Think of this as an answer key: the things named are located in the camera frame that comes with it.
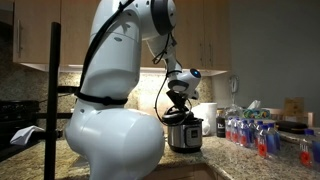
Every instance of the wall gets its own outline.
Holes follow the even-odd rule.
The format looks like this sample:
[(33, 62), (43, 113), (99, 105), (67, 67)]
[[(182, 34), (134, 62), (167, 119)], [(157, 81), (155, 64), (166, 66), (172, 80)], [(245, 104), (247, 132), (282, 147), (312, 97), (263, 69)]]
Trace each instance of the wall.
[[(12, 26), (0, 22), (0, 100), (38, 100), (41, 103), (41, 111), (46, 112), (46, 99), (48, 88), (48, 73), (34, 70), (12, 62)], [(59, 85), (78, 86), (80, 74), (60, 73)], [(129, 96), (126, 108), (141, 109), (152, 115), (154, 113), (154, 101), (164, 80), (163, 75), (142, 74), (140, 82)], [(158, 108), (162, 114), (166, 108), (172, 105), (165, 92), (165, 86), (161, 91)], [(200, 102), (212, 101), (212, 82), (210, 77), (202, 78), (197, 90), (201, 96), (199, 100), (191, 100), (193, 106)], [(64, 96), (58, 99), (58, 112), (70, 112), (76, 98)], [(40, 126), (45, 127), (44, 120), (40, 120)], [(58, 128), (62, 129), (66, 120), (58, 121)]]
[[(319, 0), (230, 0), (237, 104), (258, 99), (264, 107), (282, 108), (285, 97), (302, 96), (305, 110), (320, 116), (319, 12)], [(226, 74), (213, 78), (221, 105), (230, 102), (227, 80)]]

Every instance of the black strap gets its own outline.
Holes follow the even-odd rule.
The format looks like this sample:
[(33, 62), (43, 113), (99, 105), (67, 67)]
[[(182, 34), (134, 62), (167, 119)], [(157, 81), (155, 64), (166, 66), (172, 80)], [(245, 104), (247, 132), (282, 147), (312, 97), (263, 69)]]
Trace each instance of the black strap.
[(90, 95), (86, 95), (81, 93), (80, 91), (78, 91), (76, 93), (76, 95), (78, 96), (78, 98), (85, 100), (85, 101), (89, 101), (89, 102), (94, 102), (94, 103), (101, 103), (105, 106), (108, 105), (123, 105), (126, 104), (128, 101), (128, 98), (126, 99), (121, 99), (121, 100), (115, 100), (112, 99), (111, 97), (107, 96), (104, 98), (100, 98), (100, 97), (95, 97), (95, 96), (90, 96)]

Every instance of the backsplash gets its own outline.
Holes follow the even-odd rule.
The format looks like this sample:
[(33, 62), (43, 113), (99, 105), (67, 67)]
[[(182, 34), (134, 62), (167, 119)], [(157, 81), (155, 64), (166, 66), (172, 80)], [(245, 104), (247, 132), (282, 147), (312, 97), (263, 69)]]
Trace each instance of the backsplash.
[[(2, 37), (2, 35), (3, 32), (0, 31), (0, 100), (38, 100), (42, 102), (41, 112), (46, 112), (48, 73), (13, 63), (12, 38)], [(129, 95), (125, 107), (140, 109), (155, 115), (154, 102), (163, 80), (164, 75), (141, 74), (139, 84)], [(79, 73), (59, 74), (59, 85), (77, 86), (79, 81)], [(158, 109), (160, 114), (172, 105), (165, 94), (167, 90), (165, 85), (159, 96)], [(197, 101), (191, 100), (193, 106), (201, 102), (212, 102), (211, 77), (203, 77), (197, 90), (200, 98)], [(58, 112), (70, 112), (75, 100), (76, 97), (71, 95), (60, 97)], [(58, 120), (58, 128), (63, 129), (66, 122), (67, 120)], [(39, 120), (39, 123), (41, 127), (45, 127), (44, 120)]]

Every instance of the kitchen counter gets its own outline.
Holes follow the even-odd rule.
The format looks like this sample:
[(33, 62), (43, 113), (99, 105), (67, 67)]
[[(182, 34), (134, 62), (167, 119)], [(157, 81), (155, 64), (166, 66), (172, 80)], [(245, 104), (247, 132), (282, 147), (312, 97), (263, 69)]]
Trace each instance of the kitchen counter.
[[(224, 138), (204, 137), (201, 152), (179, 154), (166, 145), (164, 156), (156, 169), (167, 169), (206, 163), (224, 179), (320, 179), (320, 173), (300, 165), (298, 146), (282, 142), (279, 159), (265, 160), (256, 150), (246, 149)], [(56, 179), (85, 180), (88, 166), (72, 166), (79, 155), (66, 141), (57, 141)], [(44, 142), (0, 163), (1, 180), (43, 179)]]

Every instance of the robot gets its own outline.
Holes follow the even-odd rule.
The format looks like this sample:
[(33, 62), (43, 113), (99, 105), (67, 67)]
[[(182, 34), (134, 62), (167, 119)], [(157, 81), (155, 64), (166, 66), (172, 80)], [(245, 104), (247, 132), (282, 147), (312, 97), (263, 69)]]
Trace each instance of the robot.
[(163, 155), (161, 121), (124, 108), (139, 81), (142, 40), (155, 61), (165, 61), (168, 86), (181, 99), (176, 103), (198, 98), (200, 72), (182, 72), (175, 59), (175, 23), (173, 0), (101, 0), (78, 99), (65, 128), (70, 148), (88, 160), (91, 180), (142, 179)]

